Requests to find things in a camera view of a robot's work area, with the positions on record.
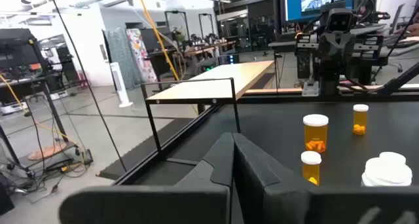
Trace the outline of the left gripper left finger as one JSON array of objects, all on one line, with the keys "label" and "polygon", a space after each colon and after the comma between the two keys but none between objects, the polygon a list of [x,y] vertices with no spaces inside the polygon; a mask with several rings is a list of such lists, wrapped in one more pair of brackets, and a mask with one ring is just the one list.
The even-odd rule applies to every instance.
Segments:
[{"label": "left gripper left finger", "polygon": [[175,185],[88,187],[59,207],[61,224],[230,224],[234,138],[222,134]]}]

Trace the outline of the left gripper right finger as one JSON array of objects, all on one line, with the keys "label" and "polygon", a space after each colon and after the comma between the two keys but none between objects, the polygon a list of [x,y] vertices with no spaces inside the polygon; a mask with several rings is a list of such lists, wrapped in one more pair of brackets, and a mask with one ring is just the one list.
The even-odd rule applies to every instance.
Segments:
[{"label": "left gripper right finger", "polygon": [[245,224],[419,224],[419,187],[318,187],[234,134]]}]

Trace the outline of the small amber pill bottle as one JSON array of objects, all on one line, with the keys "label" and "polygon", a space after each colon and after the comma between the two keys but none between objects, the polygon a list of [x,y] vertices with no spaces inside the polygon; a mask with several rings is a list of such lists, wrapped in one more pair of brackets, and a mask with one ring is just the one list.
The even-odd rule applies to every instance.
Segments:
[{"label": "small amber pill bottle", "polygon": [[321,155],[315,151],[301,153],[302,176],[315,185],[320,183]]},{"label": "small amber pill bottle", "polygon": [[367,117],[369,106],[365,104],[355,104],[353,106],[353,133],[364,135],[367,131]]}]

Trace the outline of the white melatonin bottle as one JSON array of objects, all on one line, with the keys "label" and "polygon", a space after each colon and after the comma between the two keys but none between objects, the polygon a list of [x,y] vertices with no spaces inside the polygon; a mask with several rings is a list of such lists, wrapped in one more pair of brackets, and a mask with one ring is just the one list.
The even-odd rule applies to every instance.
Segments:
[{"label": "white melatonin bottle", "polygon": [[379,154],[379,157],[382,159],[390,160],[392,162],[398,162],[403,164],[406,163],[405,156],[391,151],[381,152],[381,154]]},{"label": "white melatonin bottle", "polygon": [[364,187],[406,187],[412,183],[412,170],[404,163],[375,157],[365,163],[361,175]]}]

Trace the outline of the large amber pill bottle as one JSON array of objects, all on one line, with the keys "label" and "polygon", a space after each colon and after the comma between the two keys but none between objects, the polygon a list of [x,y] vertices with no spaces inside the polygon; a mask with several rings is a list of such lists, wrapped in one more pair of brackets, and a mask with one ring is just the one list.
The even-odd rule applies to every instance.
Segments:
[{"label": "large amber pill bottle", "polygon": [[311,114],[303,117],[304,146],[307,151],[322,153],[327,147],[329,118],[325,115]]}]

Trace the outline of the monitor with blue screen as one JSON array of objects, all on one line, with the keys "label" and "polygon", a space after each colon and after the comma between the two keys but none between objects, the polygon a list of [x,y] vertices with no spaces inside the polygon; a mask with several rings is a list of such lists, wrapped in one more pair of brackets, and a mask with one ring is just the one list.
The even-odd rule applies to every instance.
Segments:
[{"label": "monitor with blue screen", "polygon": [[280,0],[282,22],[312,20],[322,10],[333,8],[353,9],[352,0]]}]

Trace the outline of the black stand base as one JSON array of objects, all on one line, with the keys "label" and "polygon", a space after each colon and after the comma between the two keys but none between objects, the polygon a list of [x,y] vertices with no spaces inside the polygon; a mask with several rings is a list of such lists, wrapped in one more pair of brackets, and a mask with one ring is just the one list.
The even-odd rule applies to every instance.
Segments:
[{"label": "black stand base", "polygon": [[73,142],[65,142],[67,144],[67,147],[60,153],[53,155],[52,157],[49,157],[47,159],[43,160],[36,160],[31,161],[27,159],[27,156],[34,152],[41,149],[36,149],[26,155],[23,155],[18,158],[19,165],[24,170],[35,170],[35,169],[42,169],[42,168],[52,168],[53,166],[59,165],[59,163],[65,163],[65,162],[84,162],[86,159],[89,159],[89,149],[84,150],[81,146],[76,145]]}]

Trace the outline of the long wooden table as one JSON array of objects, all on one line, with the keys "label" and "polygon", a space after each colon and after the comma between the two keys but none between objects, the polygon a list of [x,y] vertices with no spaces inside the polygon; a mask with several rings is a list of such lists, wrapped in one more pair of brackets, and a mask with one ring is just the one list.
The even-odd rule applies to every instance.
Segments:
[{"label": "long wooden table", "polygon": [[236,53],[236,41],[226,41],[222,43],[215,43],[213,45],[209,45],[207,43],[193,45],[184,51],[183,55],[190,57],[206,53],[211,53],[214,57],[234,54]]}]

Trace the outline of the wooden board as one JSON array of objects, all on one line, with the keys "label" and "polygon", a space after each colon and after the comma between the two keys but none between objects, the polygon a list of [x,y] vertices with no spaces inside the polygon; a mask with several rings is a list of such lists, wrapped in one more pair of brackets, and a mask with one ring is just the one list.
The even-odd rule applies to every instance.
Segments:
[{"label": "wooden board", "polygon": [[34,151],[27,156],[28,160],[36,161],[52,157],[55,154],[62,152],[67,147],[64,141],[58,141],[53,145],[43,147],[41,150]]}]

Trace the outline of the white tower fan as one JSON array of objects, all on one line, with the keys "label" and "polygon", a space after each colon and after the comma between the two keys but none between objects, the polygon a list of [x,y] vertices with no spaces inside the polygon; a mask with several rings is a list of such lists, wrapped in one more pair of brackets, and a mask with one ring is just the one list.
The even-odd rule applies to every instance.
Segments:
[{"label": "white tower fan", "polygon": [[120,100],[119,107],[123,108],[132,106],[133,103],[128,98],[126,87],[122,78],[122,73],[120,72],[119,64],[117,62],[112,62],[110,63],[110,68],[113,79],[115,80],[118,98]]}]

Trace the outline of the grey-green patterned panel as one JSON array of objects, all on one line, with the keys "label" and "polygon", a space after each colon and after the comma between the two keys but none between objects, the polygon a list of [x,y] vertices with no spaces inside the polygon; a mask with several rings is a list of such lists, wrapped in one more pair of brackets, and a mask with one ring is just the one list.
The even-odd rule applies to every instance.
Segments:
[{"label": "grey-green patterned panel", "polygon": [[111,62],[117,62],[126,88],[135,88],[141,83],[141,74],[134,61],[126,30],[117,28],[104,30]]}]

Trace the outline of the colourful floral panel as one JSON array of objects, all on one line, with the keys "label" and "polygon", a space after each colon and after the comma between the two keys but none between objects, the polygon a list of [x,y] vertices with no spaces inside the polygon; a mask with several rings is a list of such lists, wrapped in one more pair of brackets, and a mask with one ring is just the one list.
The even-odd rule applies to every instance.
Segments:
[{"label": "colourful floral panel", "polygon": [[141,82],[157,82],[157,76],[148,57],[141,31],[139,29],[127,29],[126,34],[132,50],[134,62],[139,70]]}]

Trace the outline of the black equipment cart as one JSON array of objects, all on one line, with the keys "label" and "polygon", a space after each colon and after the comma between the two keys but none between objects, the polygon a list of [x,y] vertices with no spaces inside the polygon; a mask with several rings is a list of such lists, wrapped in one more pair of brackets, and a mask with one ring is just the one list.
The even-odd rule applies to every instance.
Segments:
[{"label": "black equipment cart", "polygon": [[52,100],[65,92],[62,73],[41,54],[29,29],[0,29],[0,114],[27,109],[26,100],[46,99],[46,86]]}]

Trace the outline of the white metal bracket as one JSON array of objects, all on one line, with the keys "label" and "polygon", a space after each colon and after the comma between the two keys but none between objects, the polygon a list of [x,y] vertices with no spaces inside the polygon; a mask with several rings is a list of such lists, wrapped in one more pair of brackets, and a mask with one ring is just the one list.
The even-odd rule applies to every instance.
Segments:
[{"label": "white metal bracket", "polygon": [[319,83],[314,81],[313,83],[305,82],[302,88],[303,97],[315,97],[319,96]]}]

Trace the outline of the wooden shelf, black frame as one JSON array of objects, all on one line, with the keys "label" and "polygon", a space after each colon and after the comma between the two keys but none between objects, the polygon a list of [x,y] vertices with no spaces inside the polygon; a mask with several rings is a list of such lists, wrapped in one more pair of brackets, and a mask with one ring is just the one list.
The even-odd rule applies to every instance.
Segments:
[{"label": "wooden shelf, black frame", "polygon": [[200,115],[207,105],[227,103],[236,107],[237,100],[273,66],[272,60],[220,65],[189,80],[177,81],[172,87],[155,95],[148,96],[144,93],[144,102],[157,152],[162,152],[162,146],[151,112],[152,105],[195,105]]}]

